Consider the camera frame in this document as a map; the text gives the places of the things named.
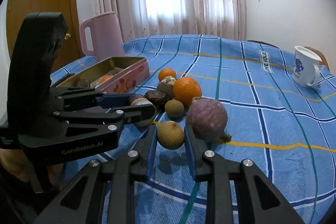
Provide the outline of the left hand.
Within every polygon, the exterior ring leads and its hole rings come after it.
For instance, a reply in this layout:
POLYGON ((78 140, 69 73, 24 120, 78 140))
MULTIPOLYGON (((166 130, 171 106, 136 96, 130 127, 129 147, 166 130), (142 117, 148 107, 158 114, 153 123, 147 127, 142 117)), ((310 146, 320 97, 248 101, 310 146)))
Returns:
MULTIPOLYGON (((42 192, 32 164, 22 150, 1 149, 1 165, 7 172, 22 182, 30 182, 36 192, 42 192)), ((59 186, 59 178, 64 164, 48 167, 49 179, 52 185, 59 186)))

